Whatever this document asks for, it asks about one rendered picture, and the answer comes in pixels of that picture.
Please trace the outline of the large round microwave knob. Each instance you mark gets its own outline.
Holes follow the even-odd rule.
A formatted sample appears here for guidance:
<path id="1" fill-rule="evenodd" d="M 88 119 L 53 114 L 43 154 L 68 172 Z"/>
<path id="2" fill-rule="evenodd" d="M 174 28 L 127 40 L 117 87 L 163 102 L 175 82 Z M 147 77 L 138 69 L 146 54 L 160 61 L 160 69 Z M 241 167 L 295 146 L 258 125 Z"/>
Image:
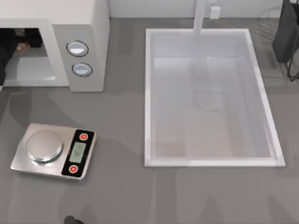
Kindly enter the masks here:
<path id="1" fill-rule="evenodd" d="M 88 45 L 79 40 L 67 43 L 66 50 L 74 57 L 84 57 L 89 53 Z"/>

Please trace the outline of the small round microwave knob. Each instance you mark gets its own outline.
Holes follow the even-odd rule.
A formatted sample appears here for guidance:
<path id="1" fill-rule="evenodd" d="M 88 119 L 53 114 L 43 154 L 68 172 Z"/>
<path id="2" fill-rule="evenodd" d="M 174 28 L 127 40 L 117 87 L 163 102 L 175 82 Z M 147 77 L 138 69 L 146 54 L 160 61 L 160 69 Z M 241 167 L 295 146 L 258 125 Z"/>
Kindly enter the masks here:
<path id="1" fill-rule="evenodd" d="M 93 73 L 93 69 L 87 63 L 78 63 L 72 65 L 72 72 L 79 77 L 88 77 Z"/>

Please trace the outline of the white sink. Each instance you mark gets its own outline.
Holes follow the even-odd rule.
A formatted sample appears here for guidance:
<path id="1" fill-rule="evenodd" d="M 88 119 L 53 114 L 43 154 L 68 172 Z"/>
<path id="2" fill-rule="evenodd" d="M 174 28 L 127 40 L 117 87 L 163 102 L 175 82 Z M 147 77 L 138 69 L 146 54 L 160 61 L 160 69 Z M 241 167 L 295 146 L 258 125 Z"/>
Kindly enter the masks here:
<path id="1" fill-rule="evenodd" d="M 285 167 L 248 29 L 145 37 L 146 167 Z"/>

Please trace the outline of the small white wall box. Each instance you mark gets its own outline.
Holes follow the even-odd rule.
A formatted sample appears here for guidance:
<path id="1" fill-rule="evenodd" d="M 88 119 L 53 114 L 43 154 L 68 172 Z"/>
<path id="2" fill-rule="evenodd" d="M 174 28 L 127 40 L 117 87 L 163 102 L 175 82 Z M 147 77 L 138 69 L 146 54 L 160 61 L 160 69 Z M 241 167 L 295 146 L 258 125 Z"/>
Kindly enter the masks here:
<path id="1" fill-rule="evenodd" d="M 219 19 L 221 14 L 220 6 L 212 6 L 210 7 L 209 19 Z"/>

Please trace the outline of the tall white tap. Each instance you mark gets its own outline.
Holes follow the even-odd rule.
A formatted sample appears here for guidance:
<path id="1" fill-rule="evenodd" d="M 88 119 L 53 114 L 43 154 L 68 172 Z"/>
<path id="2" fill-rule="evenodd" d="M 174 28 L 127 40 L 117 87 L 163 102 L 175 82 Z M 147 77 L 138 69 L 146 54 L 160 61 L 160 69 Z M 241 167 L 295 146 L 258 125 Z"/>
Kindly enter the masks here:
<path id="1" fill-rule="evenodd" d="M 200 35 L 202 30 L 202 23 L 205 15 L 206 5 L 213 4 L 218 0 L 196 0 L 195 14 L 193 21 L 193 34 Z"/>

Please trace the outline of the silver kitchen scale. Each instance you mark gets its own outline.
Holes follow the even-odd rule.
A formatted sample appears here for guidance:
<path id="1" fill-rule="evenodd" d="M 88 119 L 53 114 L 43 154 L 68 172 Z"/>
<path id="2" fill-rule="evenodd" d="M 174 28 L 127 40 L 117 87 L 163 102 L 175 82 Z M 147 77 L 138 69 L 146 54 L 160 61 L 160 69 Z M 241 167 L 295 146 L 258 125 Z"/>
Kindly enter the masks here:
<path id="1" fill-rule="evenodd" d="M 31 123 L 18 144 L 11 169 L 83 180 L 96 139 L 97 134 L 86 129 Z"/>

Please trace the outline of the pale microwave oven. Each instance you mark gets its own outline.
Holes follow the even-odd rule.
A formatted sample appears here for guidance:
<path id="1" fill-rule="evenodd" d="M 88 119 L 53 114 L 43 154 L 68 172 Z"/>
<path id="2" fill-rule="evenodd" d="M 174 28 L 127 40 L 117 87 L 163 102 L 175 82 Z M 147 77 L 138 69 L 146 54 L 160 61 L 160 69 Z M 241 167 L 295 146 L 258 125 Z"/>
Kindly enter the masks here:
<path id="1" fill-rule="evenodd" d="M 0 28 L 38 28 L 43 43 L 14 52 L 6 66 L 5 87 L 62 87 L 73 92 L 104 88 L 109 42 L 107 0 L 0 0 Z M 74 57 L 66 44 L 82 41 L 84 57 Z M 72 65 L 87 63 L 93 73 L 79 77 Z"/>

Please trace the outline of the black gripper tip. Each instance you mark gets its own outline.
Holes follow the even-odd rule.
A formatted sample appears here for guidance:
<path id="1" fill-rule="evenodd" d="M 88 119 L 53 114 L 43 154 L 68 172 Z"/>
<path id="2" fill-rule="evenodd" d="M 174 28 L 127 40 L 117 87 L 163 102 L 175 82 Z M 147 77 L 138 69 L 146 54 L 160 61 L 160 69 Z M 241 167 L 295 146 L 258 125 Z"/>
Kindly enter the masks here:
<path id="1" fill-rule="evenodd" d="M 64 218 L 64 224 L 85 224 L 79 219 L 76 219 L 74 216 L 66 216 Z"/>

